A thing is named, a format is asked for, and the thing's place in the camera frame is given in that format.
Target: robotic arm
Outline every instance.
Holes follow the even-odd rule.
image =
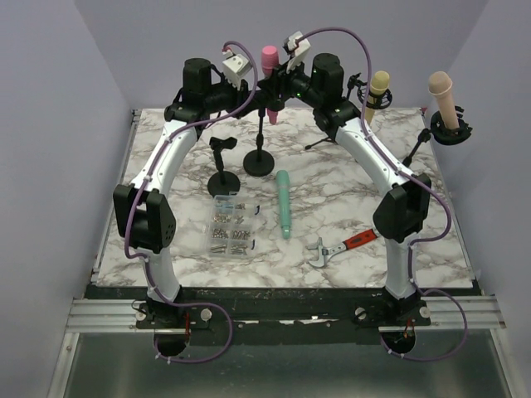
[[[402,172],[412,175],[412,171],[396,160],[370,130],[373,140],[371,143],[367,140],[359,110],[343,97],[344,71],[337,56],[318,54],[313,61],[311,76],[304,73],[303,59],[309,43],[303,40],[298,46],[294,45],[300,36],[295,33],[288,39],[285,47],[290,59],[258,82],[260,90],[235,116],[241,118],[264,108],[279,111],[290,98],[298,98],[314,109],[317,126],[358,161],[383,196],[373,219],[386,239],[386,290],[398,301],[406,299],[416,292],[408,273],[408,246],[416,239],[426,219],[429,194],[389,168],[374,145],[400,165]],[[249,61],[243,56],[235,56],[230,49],[226,49],[226,55],[224,73],[220,74],[221,81],[217,84],[212,83],[212,70],[216,71],[216,68],[209,61],[195,58],[185,62],[181,95],[164,111],[167,123],[153,154],[129,186],[118,185],[114,190],[119,233],[125,236],[134,197],[147,181],[140,197],[146,208],[135,210],[130,245],[148,256],[152,280],[170,301],[177,297],[180,285],[173,273],[168,248],[175,234],[176,221],[167,198],[172,181],[186,154],[200,137],[202,127],[185,129],[173,140],[169,136],[191,122],[207,120],[210,113],[235,109],[249,99],[250,92],[243,80],[250,69]],[[425,175],[416,177],[431,185]],[[153,289],[149,289],[148,295],[153,300],[163,301]]]

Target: green cylinder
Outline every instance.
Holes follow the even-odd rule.
[[[276,173],[276,187],[279,191],[279,219],[282,236],[290,238],[291,212],[290,212],[290,176],[286,170]]]

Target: lavender wall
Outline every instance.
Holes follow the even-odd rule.
[[[4,1],[0,30],[0,396],[42,398],[131,114],[72,0]]]
[[[436,154],[471,263],[498,297],[531,393],[530,17],[529,0],[489,1],[448,72],[473,136]]]
[[[225,40],[259,59],[293,32],[349,27],[367,42],[373,67],[392,77],[395,106],[426,106],[426,82],[447,70],[487,0],[76,0],[125,98],[135,108],[164,107],[182,85],[183,63],[199,56],[220,65]],[[346,73],[365,70],[359,45],[341,33],[311,38],[341,57]]]

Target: white marble tabletop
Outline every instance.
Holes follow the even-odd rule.
[[[195,287],[381,287],[386,278],[386,251],[383,238],[356,250],[336,255],[326,268],[307,264],[316,256],[305,249],[318,236],[324,245],[337,244],[358,232],[373,227],[372,217],[380,197],[365,171],[341,147],[321,143],[309,151],[304,146],[324,137],[314,125],[310,109],[285,109],[277,125],[265,123],[264,149],[275,158],[275,171],[267,177],[246,175],[242,161],[254,148],[258,117],[226,120],[205,130],[185,158],[175,178],[169,200],[178,222],[170,247],[173,268],[179,282]],[[145,109],[134,139],[124,181],[130,182],[147,161],[163,127],[161,109]],[[424,124],[419,109],[388,109],[376,114],[374,133],[394,155],[403,159],[417,141]],[[236,148],[223,152],[226,170],[241,180],[239,195],[254,197],[261,205],[257,218],[254,256],[245,260],[213,259],[203,251],[203,229],[212,197],[207,192],[208,178],[216,171],[211,136],[238,139]],[[276,170],[290,175],[291,238],[281,237],[278,222]],[[429,144],[423,144],[411,165],[414,172],[425,172],[439,193],[440,175]],[[445,226],[441,206],[431,199],[423,236],[438,234]],[[444,239],[419,246],[417,278],[420,286],[470,287],[460,241],[452,226]],[[142,265],[124,256],[124,240],[116,223],[110,224],[109,238],[101,256],[99,286],[146,286]]]

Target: microphone stand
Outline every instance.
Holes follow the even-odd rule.
[[[275,168],[275,159],[267,151],[262,150],[264,145],[264,117],[266,116],[266,108],[260,107],[258,109],[258,135],[256,135],[256,149],[250,151],[243,159],[243,168],[246,173],[253,177],[264,177],[273,171]]]

